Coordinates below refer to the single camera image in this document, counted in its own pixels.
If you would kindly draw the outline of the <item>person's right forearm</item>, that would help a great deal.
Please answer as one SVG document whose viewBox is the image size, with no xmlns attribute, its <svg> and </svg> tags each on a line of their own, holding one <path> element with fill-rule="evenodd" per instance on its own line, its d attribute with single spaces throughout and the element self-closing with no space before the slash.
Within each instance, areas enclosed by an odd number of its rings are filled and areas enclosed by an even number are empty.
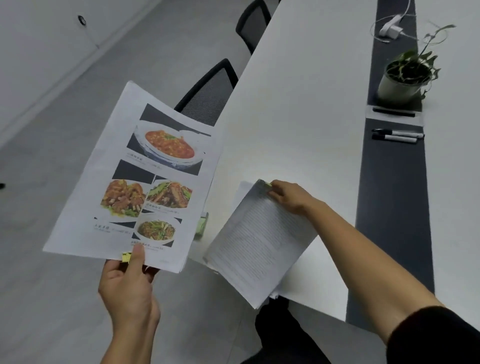
<svg viewBox="0 0 480 364">
<path fill-rule="evenodd" d="M 309 197 L 303 203 L 303 211 L 326 246 L 345 285 L 384 343 L 413 313 L 426 307 L 445 307 L 408 270 L 328 204 Z"/>
</svg>

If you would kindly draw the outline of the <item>person's left hand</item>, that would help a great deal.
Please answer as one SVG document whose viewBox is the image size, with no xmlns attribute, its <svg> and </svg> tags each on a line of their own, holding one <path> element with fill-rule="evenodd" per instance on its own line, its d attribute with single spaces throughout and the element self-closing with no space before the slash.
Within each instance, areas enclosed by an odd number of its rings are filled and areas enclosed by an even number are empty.
<svg viewBox="0 0 480 364">
<path fill-rule="evenodd" d="M 152 286 L 155 273 L 143 267 L 142 276 L 129 278 L 128 265 L 121 270 L 121 261 L 106 260 L 101 273 L 98 292 L 111 317 L 112 328 L 158 327 L 160 310 Z"/>
</svg>

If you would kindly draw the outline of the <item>potted plant in white pot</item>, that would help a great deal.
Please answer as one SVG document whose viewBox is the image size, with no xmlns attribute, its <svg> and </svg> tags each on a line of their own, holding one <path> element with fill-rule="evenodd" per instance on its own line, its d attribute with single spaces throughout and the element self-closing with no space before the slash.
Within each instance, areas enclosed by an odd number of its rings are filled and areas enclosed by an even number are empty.
<svg viewBox="0 0 480 364">
<path fill-rule="evenodd" d="M 438 55 L 431 47 L 444 42 L 448 31 L 455 28 L 449 24 L 427 33 L 420 50 L 407 50 L 387 63 L 376 93 L 382 106 L 403 107 L 415 99 L 425 99 L 441 70 L 435 65 Z"/>
</svg>

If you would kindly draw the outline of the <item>black mesh office chair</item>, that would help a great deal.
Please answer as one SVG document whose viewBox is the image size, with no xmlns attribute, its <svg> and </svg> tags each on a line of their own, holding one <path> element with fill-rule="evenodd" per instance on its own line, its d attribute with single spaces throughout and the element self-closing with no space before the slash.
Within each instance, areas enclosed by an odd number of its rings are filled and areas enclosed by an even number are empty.
<svg viewBox="0 0 480 364">
<path fill-rule="evenodd" d="M 265 0 L 253 0 L 241 14 L 235 30 L 250 55 L 253 55 L 271 19 Z"/>
<path fill-rule="evenodd" d="M 237 74 L 230 61 L 225 58 L 195 83 L 174 110 L 214 127 L 237 82 Z"/>
</svg>

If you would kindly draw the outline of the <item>white power adapter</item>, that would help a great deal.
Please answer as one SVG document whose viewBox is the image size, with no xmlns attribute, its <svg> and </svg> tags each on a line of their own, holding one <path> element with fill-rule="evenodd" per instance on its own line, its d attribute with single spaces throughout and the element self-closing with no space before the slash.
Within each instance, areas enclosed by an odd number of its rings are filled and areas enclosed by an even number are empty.
<svg viewBox="0 0 480 364">
<path fill-rule="evenodd" d="M 385 23 L 379 31 L 379 36 L 385 39 L 396 40 L 403 32 L 403 28 L 399 26 L 403 16 L 400 14 L 394 15 L 390 21 Z"/>
</svg>

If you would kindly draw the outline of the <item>black capped white marker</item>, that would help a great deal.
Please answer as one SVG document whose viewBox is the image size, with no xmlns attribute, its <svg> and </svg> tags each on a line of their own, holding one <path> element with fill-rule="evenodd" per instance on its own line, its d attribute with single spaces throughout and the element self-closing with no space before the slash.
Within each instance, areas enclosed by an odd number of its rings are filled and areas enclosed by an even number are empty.
<svg viewBox="0 0 480 364">
<path fill-rule="evenodd" d="M 415 138 L 424 139 L 425 134 L 422 132 L 405 131 L 405 130 L 392 130 L 392 129 L 372 129 L 373 134 L 380 136 L 390 137 L 403 137 L 403 138 Z"/>
<path fill-rule="evenodd" d="M 391 142 L 401 142 L 408 144 L 416 144 L 418 139 L 412 137 L 396 136 L 396 135 L 383 135 L 383 134 L 372 134 L 372 140 L 378 141 L 391 141 Z"/>
</svg>

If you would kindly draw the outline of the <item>person's black trousers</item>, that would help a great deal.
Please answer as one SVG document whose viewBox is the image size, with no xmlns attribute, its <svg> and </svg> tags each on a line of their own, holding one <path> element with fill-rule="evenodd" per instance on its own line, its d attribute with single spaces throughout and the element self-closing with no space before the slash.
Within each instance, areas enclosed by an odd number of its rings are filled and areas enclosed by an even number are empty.
<svg viewBox="0 0 480 364">
<path fill-rule="evenodd" d="M 290 301 L 269 298 L 255 318 L 261 349 L 241 364 L 331 364 L 289 311 Z"/>
</svg>

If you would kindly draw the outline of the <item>person's left forearm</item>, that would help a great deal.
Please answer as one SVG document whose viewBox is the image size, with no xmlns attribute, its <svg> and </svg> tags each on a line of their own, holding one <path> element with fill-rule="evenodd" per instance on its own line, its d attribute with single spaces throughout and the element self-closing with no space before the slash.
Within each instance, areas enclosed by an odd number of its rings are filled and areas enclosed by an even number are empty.
<svg viewBox="0 0 480 364">
<path fill-rule="evenodd" d="M 157 326 L 114 328 L 100 364 L 151 364 Z"/>
</svg>

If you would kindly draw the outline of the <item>text printed paper stack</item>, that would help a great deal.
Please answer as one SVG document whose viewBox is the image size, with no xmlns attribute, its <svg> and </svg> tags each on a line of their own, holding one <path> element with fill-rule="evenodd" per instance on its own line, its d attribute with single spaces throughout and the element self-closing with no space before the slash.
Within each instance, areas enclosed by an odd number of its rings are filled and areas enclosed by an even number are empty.
<svg viewBox="0 0 480 364">
<path fill-rule="evenodd" d="M 307 218 L 282 208 L 255 182 L 203 259 L 258 309 L 317 237 Z"/>
</svg>

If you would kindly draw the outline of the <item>person's black sleeve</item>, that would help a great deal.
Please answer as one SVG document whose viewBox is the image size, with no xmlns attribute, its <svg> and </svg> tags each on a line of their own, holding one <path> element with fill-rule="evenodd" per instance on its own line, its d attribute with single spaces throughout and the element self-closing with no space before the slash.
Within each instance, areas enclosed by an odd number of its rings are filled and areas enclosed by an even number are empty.
<svg viewBox="0 0 480 364">
<path fill-rule="evenodd" d="M 418 310 L 392 332 L 387 364 L 480 364 L 480 331 L 440 306 Z"/>
</svg>

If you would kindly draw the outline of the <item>food photo menu sheets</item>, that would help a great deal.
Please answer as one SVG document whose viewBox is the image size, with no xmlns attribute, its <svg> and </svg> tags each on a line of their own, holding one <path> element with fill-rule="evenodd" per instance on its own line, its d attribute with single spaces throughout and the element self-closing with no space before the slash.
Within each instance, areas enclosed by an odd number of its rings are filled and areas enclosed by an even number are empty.
<svg viewBox="0 0 480 364">
<path fill-rule="evenodd" d="M 121 259 L 180 273 L 223 146 L 223 129 L 126 83 L 43 251 Z"/>
</svg>

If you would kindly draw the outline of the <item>person's right hand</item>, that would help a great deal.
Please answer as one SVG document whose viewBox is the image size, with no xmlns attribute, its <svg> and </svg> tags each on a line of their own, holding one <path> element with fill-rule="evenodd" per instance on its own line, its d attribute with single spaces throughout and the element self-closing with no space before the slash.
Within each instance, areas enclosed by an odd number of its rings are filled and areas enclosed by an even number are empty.
<svg viewBox="0 0 480 364">
<path fill-rule="evenodd" d="M 275 179 L 270 184 L 270 191 L 280 190 L 284 193 L 286 202 L 279 205 L 293 214 L 306 217 L 323 203 L 296 183 Z"/>
</svg>

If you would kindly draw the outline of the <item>black pen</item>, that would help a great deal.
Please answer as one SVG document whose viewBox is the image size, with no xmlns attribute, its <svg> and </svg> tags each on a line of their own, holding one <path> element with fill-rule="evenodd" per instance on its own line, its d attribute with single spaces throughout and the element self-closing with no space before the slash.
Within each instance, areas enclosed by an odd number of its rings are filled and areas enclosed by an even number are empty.
<svg viewBox="0 0 480 364">
<path fill-rule="evenodd" d="M 416 113 L 414 111 L 396 110 L 396 109 L 382 108 L 377 106 L 373 106 L 371 110 L 372 112 L 381 113 L 381 114 L 390 115 L 390 116 L 408 117 L 408 118 L 416 117 Z"/>
</svg>

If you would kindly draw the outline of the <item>white paper slip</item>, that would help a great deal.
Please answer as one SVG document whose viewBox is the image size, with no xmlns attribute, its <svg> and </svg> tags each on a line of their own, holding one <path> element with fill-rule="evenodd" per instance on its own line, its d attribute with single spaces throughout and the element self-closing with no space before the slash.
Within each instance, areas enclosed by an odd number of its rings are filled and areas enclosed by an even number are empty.
<svg viewBox="0 0 480 364">
<path fill-rule="evenodd" d="M 390 116 L 390 115 L 386 115 L 386 114 L 382 114 L 382 113 L 372 112 L 372 107 L 393 109 L 393 108 L 387 108 L 387 107 L 382 107 L 382 106 L 367 105 L 366 110 L 365 110 L 365 116 L 368 119 L 375 119 L 375 120 L 380 120 L 380 121 L 385 121 L 385 122 L 404 124 L 404 125 L 413 125 L 413 126 L 419 126 L 419 127 L 424 126 L 423 113 L 421 111 L 408 110 L 408 111 L 416 113 L 415 118 L 409 118 L 409 117 Z"/>
</svg>

